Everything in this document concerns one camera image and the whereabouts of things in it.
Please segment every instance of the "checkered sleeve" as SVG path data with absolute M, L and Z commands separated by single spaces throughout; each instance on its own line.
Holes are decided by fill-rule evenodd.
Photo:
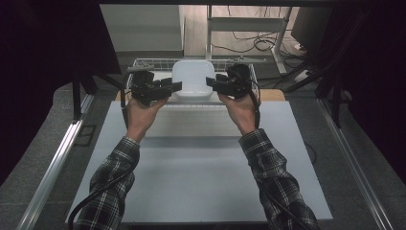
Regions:
M 123 137 L 113 152 L 104 160 L 90 181 L 90 192 L 102 188 L 127 171 L 132 164 L 138 164 L 140 145 Z M 130 173 L 115 186 L 90 201 L 79 214 L 75 229 L 118 229 L 124 214 L 125 196 L 134 183 Z
M 286 170 L 286 158 L 272 145 L 263 129 L 243 136 L 239 143 L 248 159 L 254 178 L 262 184 L 259 199 L 271 229 L 302 229 L 266 195 L 265 189 L 309 229 L 320 229 L 311 209 L 305 204 L 295 177 Z

